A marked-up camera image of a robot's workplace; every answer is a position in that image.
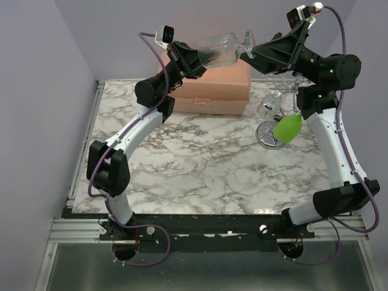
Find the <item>small clear glass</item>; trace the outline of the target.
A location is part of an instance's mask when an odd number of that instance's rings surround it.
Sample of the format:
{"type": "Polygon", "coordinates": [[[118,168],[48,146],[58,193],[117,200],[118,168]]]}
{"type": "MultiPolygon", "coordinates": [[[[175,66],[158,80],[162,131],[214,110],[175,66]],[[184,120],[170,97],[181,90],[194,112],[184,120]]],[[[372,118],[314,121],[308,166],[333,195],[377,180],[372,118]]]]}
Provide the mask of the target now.
{"type": "Polygon", "coordinates": [[[251,30],[246,31],[244,42],[239,43],[234,33],[222,33],[200,40],[198,58],[206,69],[234,65],[242,54],[253,59],[256,40],[251,30]]]}

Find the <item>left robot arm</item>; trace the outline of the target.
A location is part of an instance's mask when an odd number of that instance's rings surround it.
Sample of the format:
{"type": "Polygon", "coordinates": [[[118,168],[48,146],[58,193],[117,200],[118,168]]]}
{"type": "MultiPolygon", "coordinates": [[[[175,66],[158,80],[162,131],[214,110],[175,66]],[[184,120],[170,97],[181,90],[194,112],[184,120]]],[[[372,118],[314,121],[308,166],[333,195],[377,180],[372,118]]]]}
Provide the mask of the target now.
{"type": "Polygon", "coordinates": [[[205,72],[198,51],[183,42],[168,44],[167,56],[169,63],[157,75],[136,83],[136,101],[141,106],[136,116],[106,141],[93,141],[89,147],[88,188],[99,191],[95,196],[104,199],[115,221],[113,231],[121,239],[129,239],[135,230],[130,221],[133,210],[124,194],[130,182],[129,158],[172,114],[175,100],[169,94],[182,86],[183,79],[198,79],[205,72]]]}

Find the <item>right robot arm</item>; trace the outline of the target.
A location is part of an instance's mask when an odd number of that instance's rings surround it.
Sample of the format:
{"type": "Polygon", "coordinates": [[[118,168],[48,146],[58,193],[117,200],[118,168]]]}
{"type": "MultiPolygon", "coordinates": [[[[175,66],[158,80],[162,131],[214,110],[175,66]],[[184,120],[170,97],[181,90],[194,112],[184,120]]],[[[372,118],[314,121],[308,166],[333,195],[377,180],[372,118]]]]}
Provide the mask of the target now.
{"type": "Polygon", "coordinates": [[[280,233],[288,238],[301,224],[337,219],[337,215],[361,210],[368,202],[375,212],[376,229],[380,213],[374,199],[380,190],[377,180],[368,178],[356,159],[344,128],[341,106],[343,93],[355,86],[361,61],[346,52],[322,57],[305,46],[309,24],[301,21],[291,32],[277,33],[271,41],[256,45],[240,58],[261,73],[293,72],[312,85],[298,90],[296,104],[303,120],[318,140],[329,174],[328,190],[313,194],[310,201],[283,211],[280,233]]]}

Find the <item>green plastic goblet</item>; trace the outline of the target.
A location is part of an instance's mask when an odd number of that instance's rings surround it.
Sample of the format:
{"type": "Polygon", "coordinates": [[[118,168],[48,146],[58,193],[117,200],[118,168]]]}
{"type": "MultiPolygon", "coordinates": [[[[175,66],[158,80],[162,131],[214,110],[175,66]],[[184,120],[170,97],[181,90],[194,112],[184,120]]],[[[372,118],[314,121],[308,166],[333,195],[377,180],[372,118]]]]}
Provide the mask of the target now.
{"type": "Polygon", "coordinates": [[[301,131],[302,124],[302,114],[286,116],[274,127],[273,135],[281,142],[290,143],[301,131]]]}

